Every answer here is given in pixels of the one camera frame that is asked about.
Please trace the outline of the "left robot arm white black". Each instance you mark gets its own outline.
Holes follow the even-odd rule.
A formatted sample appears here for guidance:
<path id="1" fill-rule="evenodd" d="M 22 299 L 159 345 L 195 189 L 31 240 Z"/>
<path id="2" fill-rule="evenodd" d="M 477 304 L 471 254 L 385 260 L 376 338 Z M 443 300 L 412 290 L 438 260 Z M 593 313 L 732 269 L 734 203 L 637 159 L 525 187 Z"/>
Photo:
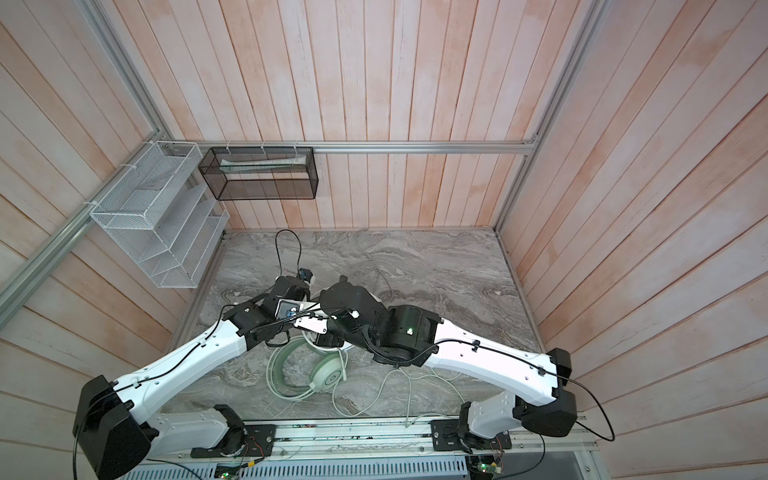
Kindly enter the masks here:
<path id="1" fill-rule="evenodd" d="M 225 405 L 179 420 L 160 421 L 155 415 L 211 370 L 289 330 L 293 323 L 279 317 L 279 302 L 309 296 L 307 281 L 280 276 L 272 287 L 221 313 L 213 326 L 150 365 L 113 381 L 102 375 L 89 380 L 73 424 L 74 453 L 85 455 L 99 479 L 117 479 L 162 451 L 240 455 L 247 447 L 245 426 Z"/>

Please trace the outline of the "aluminium frame bar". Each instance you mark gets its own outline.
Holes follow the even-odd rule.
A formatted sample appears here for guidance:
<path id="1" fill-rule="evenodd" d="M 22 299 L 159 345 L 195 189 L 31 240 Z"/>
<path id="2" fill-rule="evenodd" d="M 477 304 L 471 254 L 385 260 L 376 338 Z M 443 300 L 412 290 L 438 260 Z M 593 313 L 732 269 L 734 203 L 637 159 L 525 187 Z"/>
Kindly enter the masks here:
<path id="1" fill-rule="evenodd" d="M 211 148 L 294 152 L 312 149 L 317 154 L 528 154 L 535 141 L 161 141 L 173 150 L 196 144 L 201 151 Z"/>

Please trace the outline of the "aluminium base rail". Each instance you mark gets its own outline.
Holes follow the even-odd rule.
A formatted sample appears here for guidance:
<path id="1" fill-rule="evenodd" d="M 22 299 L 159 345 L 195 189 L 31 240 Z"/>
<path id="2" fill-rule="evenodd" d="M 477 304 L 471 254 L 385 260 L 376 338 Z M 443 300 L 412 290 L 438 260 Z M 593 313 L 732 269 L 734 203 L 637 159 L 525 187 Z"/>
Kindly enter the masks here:
<path id="1" fill-rule="evenodd" d="M 458 420 L 362 418 L 249 421 L 236 457 L 153 454 L 130 479 L 607 479 L 592 436 L 545 438 L 522 428 L 470 443 Z"/>

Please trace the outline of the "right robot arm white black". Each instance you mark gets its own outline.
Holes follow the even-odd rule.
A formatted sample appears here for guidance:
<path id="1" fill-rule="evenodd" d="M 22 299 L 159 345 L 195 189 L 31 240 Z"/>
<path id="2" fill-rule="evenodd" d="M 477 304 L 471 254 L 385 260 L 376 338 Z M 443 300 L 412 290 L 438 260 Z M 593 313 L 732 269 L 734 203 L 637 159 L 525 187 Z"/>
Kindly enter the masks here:
<path id="1" fill-rule="evenodd" d="M 450 370 L 500 388 L 460 412 L 459 433 L 483 439 L 522 427 L 542 436 L 567 436 L 577 420 L 576 398 L 566 385 L 569 352 L 518 350 L 477 336 L 435 312 L 413 305 L 385 307 L 346 278 L 323 290 L 319 303 L 328 334 L 394 367 Z"/>

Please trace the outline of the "white headphones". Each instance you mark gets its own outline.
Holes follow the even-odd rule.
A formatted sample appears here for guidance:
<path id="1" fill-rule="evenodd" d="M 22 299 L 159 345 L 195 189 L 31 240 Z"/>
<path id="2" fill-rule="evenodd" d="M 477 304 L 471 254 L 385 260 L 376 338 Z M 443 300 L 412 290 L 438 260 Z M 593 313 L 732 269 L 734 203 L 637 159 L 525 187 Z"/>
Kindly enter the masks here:
<path id="1" fill-rule="evenodd" d="M 339 353 L 349 351 L 353 348 L 353 345 L 346 341 L 343 341 L 340 345 L 333 339 L 326 341 L 322 334 L 316 332 L 304 329 L 299 329 L 299 332 L 309 346 L 317 352 Z"/>

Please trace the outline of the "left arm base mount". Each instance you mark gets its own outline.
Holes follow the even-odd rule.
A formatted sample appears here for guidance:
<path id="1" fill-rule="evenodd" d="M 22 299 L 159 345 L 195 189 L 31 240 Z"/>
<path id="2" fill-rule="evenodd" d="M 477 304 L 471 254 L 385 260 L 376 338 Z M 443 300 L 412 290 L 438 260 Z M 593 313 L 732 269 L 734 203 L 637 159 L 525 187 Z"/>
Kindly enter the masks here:
<path id="1" fill-rule="evenodd" d="M 209 448 L 193 448 L 192 458 L 223 458 L 236 456 L 269 457 L 276 439 L 275 424 L 246 424 L 226 404 L 216 404 L 213 410 L 226 421 L 227 430 L 219 442 Z"/>

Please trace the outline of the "black mesh basket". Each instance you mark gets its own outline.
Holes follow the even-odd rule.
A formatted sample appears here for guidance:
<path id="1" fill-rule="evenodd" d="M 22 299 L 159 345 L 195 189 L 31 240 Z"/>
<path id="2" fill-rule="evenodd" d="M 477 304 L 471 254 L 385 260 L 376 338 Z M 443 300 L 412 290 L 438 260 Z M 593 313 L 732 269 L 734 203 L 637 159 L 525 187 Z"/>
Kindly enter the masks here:
<path id="1" fill-rule="evenodd" d="M 306 147 L 212 147 L 199 171 L 219 201 L 313 200 L 319 183 Z"/>

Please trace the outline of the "green headphones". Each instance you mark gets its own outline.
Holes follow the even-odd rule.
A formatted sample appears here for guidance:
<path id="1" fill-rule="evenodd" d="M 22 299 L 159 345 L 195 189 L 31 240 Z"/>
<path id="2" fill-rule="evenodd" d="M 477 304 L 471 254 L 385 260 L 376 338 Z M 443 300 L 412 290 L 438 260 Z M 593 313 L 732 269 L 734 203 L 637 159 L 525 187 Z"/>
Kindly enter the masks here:
<path id="1" fill-rule="evenodd" d="M 317 357 L 310 371 L 306 385 L 292 385 L 286 382 L 284 364 L 299 349 L 306 347 Z M 329 392 L 347 377 L 347 350 L 343 347 L 318 347 L 307 338 L 290 340 L 278 347 L 270 356 L 266 383 L 271 393 L 279 399 L 301 402 L 316 393 Z"/>

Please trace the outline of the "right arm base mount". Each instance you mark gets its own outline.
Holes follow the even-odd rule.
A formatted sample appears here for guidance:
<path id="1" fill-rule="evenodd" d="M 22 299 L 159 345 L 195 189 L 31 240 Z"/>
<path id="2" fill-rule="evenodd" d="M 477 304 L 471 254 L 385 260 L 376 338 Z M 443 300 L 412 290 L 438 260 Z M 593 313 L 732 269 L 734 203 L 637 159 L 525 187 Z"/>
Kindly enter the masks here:
<path id="1" fill-rule="evenodd" d="M 432 420 L 430 422 L 433 449 L 438 452 L 509 449 L 512 442 L 508 433 L 501 432 L 492 439 L 485 439 L 470 432 L 468 426 L 471 403 L 461 405 L 457 419 Z"/>

